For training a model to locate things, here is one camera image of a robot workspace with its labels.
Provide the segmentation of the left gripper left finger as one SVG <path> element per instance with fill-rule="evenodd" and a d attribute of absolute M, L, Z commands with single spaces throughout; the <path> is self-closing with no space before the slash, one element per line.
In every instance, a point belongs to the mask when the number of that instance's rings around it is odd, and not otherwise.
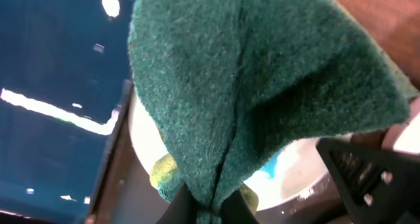
<path fill-rule="evenodd" d="M 183 183 L 156 224 L 196 224 L 198 208 L 197 200 Z"/>

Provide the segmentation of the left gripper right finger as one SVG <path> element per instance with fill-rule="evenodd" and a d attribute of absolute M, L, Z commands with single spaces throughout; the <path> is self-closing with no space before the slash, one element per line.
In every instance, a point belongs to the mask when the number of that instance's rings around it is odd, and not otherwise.
<path fill-rule="evenodd" d="M 234 191 L 221 206 L 222 224 L 259 224 L 240 190 Z"/>

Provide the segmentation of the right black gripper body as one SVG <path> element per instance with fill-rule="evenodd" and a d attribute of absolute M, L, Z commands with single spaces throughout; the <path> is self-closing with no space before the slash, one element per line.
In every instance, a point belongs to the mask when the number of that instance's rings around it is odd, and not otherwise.
<path fill-rule="evenodd" d="M 419 223 L 419 157 L 335 138 L 316 144 L 353 223 Z"/>

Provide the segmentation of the white plate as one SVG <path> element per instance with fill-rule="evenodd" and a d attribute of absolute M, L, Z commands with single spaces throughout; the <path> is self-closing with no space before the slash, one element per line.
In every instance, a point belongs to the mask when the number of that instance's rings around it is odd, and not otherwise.
<path fill-rule="evenodd" d="M 150 176 L 151 185 L 158 189 L 178 172 L 178 167 L 136 94 L 131 97 L 129 133 L 138 160 Z M 316 150 L 319 140 L 315 137 L 293 141 L 277 151 L 261 169 L 244 181 L 258 196 L 257 211 L 316 194 L 313 186 L 327 174 L 327 168 Z"/>
<path fill-rule="evenodd" d="M 419 155 L 419 98 L 410 103 L 409 120 L 386 132 L 381 148 Z"/>

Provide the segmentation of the green yellow scrubbing sponge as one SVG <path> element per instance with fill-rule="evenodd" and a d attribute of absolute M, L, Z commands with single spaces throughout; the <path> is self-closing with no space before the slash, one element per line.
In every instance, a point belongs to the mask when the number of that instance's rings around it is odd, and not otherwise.
<path fill-rule="evenodd" d="M 129 58 L 168 150 L 156 188 L 186 185 L 194 223 L 283 146 L 402 123 L 419 94 L 335 0 L 136 0 Z"/>

